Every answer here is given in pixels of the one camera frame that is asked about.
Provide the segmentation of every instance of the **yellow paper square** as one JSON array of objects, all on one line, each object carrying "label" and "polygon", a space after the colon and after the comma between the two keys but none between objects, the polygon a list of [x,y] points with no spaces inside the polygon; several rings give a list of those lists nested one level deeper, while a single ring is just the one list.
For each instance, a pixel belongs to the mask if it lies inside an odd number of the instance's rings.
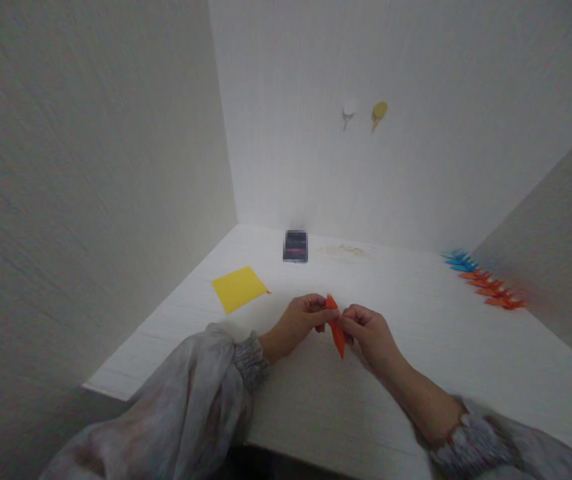
[{"label": "yellow paper square", "polygon": [[268,291],[266,285],[250,267],[244,267],[213,280],[213,286],[226,313],[237,310]]}]

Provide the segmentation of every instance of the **white table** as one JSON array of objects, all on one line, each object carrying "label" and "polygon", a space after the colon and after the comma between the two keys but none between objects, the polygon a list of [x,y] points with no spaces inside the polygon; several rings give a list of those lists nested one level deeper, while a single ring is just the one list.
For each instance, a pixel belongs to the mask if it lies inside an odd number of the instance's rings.
[{"label": "white table", "polygon": [[[484,304],[436,253],[310,235],[309,262],[284,263],[283,236],[236,226],[84,386],[128,400],[208,323],[241,340],[268,330],[292,297],[330,291],[340,308],[381,312],[403,354],[442,388],[572,447],[572,350],[526,310]],[[211,281],[246,265],[272,294],[225,315]],[[431,478],[402,410],[352,352],[340,360],[330,329],[274,366],[248,442],[358,478]]]}]

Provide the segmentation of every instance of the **forearm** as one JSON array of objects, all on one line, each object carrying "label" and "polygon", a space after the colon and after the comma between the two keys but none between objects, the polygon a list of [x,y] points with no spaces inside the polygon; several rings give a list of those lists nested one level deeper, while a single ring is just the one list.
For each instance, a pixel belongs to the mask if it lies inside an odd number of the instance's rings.
[{"label": "forearm", "polygon": [[459,424],[464,407],[415,370],[399,352],[391,356],[384,386],[428,444],[440,446]]}]

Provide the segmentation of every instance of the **white wall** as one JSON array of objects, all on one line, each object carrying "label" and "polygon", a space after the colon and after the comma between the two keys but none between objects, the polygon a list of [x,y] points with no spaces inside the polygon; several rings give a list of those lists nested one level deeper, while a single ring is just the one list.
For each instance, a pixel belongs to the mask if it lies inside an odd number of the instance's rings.
[{"label": "white wall", "polygon": [[572,348],[572,150],[475,251]]},{"label": "white wall", "polygon": [[473,248],[572,147],[572,1],[209,5],[241,223]]},{"label": "white wall", "polygon": [[204,2],[0,0],[0,478],[235,223]]}]

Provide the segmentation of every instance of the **orange origami crane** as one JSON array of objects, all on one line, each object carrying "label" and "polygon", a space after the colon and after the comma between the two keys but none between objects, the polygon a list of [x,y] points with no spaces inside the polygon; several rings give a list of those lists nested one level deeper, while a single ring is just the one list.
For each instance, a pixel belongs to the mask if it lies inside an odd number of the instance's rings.
[{"label": "orange origami crane", "polygon": [[[336,310],[337,302],[333,296],[329,293],[326,297],[326,309]],[[335,340],[335,346],[339,352],[339,356],[344,360],[344,348],[346,347],[346,338],[344,337],[344,330],[337,324],[336,320],[330,322],[331,330],[333,332],[333,340]]]}]

